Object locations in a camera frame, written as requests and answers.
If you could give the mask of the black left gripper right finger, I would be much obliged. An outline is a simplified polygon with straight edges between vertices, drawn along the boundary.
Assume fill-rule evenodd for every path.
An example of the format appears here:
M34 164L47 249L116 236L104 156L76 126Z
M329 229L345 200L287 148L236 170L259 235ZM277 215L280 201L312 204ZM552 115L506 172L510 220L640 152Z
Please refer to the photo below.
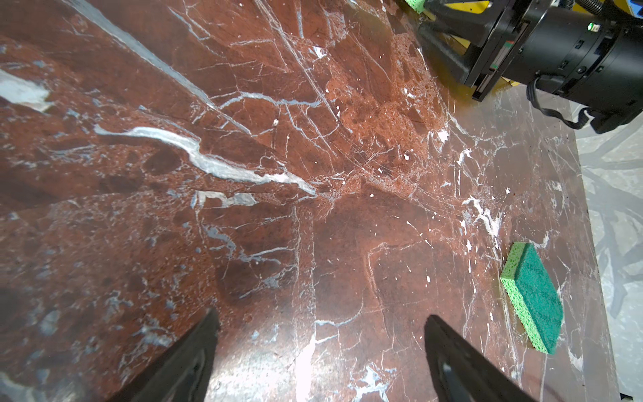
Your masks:
M439 401L532 401L448 323L430 315L425 353Z

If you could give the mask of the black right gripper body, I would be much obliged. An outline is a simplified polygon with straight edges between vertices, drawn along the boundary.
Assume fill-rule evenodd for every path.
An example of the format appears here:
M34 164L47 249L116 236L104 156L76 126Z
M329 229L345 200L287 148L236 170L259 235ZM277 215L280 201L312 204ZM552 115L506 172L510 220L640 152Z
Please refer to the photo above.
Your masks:
M642 112L642 19L612 1L492 1L481 33L465 30L465 85L483 100L505 78L546 117L606 133Z

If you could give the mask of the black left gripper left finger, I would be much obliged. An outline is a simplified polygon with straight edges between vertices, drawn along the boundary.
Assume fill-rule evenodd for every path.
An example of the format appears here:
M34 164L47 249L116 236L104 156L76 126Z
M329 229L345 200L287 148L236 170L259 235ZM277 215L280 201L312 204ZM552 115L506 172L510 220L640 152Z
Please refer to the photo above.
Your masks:
M111 401L203 401L214 368L219 314L204 317Z

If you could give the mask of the green sponge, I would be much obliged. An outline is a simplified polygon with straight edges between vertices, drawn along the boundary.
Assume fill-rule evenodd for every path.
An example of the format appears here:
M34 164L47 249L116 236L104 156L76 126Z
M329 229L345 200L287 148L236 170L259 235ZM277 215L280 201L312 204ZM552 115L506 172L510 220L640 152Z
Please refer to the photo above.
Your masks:
M415 13L421 14L425 11L425 0L405 0Z
M532 346L542 353L554 355L564 308L533 244L512 244L500 281Z

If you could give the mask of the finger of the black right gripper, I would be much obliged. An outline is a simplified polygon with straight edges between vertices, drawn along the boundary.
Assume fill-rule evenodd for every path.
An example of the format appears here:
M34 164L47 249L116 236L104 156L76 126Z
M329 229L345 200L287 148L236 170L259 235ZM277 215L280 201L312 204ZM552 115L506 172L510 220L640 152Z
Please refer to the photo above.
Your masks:
M436 21L448 28L453 35L468 40L472 45L482 46L502 15L502 3L496 5L490 1L489 6L480 13L468 9L461 11L451 5L462 1L425 1L425 9L436 17Z
M422 23L418 28L420 43L432 60L440 60L450 75L462 85L467 84L467 79L475 65L475 48L467 47L460 54L446 40L441 38L440 32L433 30L433 23Z

